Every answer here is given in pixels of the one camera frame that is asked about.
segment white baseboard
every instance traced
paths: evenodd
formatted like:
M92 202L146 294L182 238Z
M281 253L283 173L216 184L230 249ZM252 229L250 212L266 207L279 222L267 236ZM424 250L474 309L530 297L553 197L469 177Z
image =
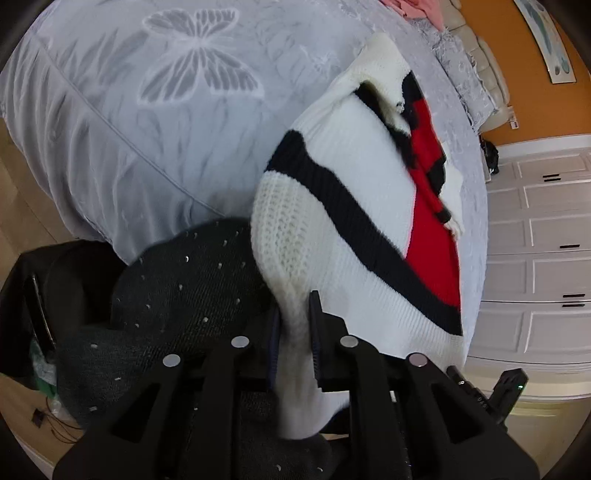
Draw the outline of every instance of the white baseboard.
M574 148L591 148L591 135L567 135L565 137L540 138L497 147L499 158L522 157Z

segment metal rivet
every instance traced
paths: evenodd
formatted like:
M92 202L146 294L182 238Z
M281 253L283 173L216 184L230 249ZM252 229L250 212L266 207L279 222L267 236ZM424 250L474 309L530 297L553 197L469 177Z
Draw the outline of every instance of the metal rivet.
M244 335L239 335L232 339L232 346L234 348L244 348L248 346L249 343L251 343L251 341L248 339L248 337L245 337Z
M413 353L408 357L408 361L415 367L424 367L428 363L427 357L422 353Z
M162 359L165 367L176 367L181 362L181 358L176 353L170 353Z
M345 335L340 339L340 344L347 348L354 348L359 345L359 340L357 340L354 336Z

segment gray bed sheet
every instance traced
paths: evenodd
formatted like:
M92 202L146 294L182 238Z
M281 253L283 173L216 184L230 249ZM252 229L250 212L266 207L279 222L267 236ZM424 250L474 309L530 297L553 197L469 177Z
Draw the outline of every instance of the gray bed sheet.
M375 31L407 59L464 176L467 349L487 239L478 139L421 34L378 0L56 0L0 73L1 114L68 229L132 262L249 216L285 131Z

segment black device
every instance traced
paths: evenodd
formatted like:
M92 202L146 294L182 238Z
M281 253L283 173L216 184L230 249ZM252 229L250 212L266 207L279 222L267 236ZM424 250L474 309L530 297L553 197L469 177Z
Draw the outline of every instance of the black device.
M185 477L236 478L237 396L272 387L280 321L275 306L206 358L166 355L59 461L53 478L161 480L155 459L179 388L201 391ZM319 387L350 392L349 478L539 480L535 462L504 428L527 382L522 370L505 372L487 399L456 369L448 376L421 353L395 358L349 335L343 319L322 311L316 291L309 321Z

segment pink cloth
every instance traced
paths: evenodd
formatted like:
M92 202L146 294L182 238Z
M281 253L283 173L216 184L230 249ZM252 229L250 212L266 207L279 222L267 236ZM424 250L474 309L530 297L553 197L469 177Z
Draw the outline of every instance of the pink cloth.
M428 18L440 31L445 29L439 0L380 0L403 17Z

